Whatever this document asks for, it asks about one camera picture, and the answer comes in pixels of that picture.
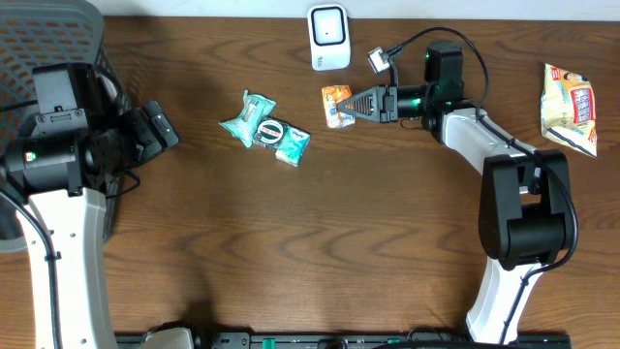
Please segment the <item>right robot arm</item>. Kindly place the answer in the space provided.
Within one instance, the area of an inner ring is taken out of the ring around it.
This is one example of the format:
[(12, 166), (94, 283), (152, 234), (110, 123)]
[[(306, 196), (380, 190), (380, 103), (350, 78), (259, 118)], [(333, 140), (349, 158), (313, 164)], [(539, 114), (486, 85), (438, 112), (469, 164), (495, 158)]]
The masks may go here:
[(418, 119), (480, 174), (479, 237), (487, 260), (465, 324), (474, 342), (514, 344), (534, 285), (564, 265), (577, 243), (566, 156), (522, 143), (494, 123), (480, 102), (465, 97), (458, 42), (428, 45), (422, 85), (400, 84), (395, 59), (401, 51), (371, 50), (371, 67), (389, 72), (389, 84), (345, 99), (337, 109), (377, 123)]

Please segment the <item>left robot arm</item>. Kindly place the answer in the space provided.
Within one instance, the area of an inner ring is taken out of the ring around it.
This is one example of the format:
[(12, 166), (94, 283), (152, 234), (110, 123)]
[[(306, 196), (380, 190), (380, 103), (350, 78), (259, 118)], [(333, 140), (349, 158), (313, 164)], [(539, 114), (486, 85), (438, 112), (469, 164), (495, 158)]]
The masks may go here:
[(108, 183), (180, 142), (155, 101), (122, 110), (123, 91), (86, 63), (36, 67), (35, 127), (9, 142), (2, 198), (26, 240), (38, 348), (115, 348), (104, 267)]

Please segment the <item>teal snack packet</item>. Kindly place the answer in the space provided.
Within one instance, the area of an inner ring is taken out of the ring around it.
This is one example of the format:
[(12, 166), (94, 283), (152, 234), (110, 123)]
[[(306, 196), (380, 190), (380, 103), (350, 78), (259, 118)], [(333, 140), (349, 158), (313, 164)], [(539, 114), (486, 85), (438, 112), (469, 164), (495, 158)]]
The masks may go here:
[(253, 144), (254, 135), (260, 121), (275, 109), (277, 103), (260, 94), (251, 94), (248, 90), (243, 94), (243, 109), (240, 114), (230, 120), (220, 122), (233, 137), (240, 139), (246, 148)]

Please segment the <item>small teal tissue pack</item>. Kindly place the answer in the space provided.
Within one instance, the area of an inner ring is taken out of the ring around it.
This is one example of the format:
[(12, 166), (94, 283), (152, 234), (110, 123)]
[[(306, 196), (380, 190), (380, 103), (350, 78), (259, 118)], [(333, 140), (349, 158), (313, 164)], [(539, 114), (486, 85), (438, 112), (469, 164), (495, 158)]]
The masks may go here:
[(278, 160), (298, 167), (311, 136), (305, 131), (290, 127), (275, 152)]

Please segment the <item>orange small snack packet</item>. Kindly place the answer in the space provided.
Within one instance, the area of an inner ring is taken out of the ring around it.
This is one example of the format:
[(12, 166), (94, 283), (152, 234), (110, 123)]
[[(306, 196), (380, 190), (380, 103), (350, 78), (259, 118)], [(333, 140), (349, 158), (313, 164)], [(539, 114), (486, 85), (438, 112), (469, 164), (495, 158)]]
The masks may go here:
[(331, 129), (345, 128), (355, 123), (352, 115), (337, 109), (337, 105), (352, 96), (349, 85), (332, 85), (322, 88), (326, 126)]

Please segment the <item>large white snack bag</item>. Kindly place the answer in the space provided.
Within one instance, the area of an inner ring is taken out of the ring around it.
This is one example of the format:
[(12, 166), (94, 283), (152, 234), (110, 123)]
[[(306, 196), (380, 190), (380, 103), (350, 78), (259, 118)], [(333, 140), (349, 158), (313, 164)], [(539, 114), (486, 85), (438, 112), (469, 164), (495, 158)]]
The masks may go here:
[(596, 100), (588, 78), (545, 63), (541, 133), (555, 143), (597, 157)]

